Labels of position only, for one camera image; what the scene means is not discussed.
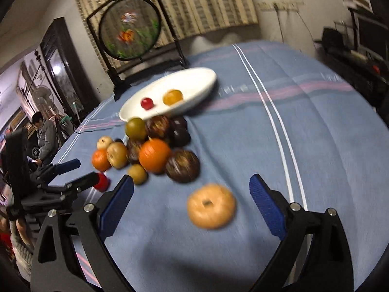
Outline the operator left hand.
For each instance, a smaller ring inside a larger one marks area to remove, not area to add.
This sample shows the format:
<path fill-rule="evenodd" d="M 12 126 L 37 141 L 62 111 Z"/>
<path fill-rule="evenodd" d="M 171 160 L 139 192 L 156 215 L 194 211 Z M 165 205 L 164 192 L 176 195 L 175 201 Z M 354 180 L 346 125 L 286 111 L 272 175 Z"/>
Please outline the operator left hand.
<path fill-rule="evenodd" d="M 30 232 L 23 219 L 10 221 L 11 242 L 23 244 L 26 248 L 34 250 L 34 244 L 30 238 Z"/>

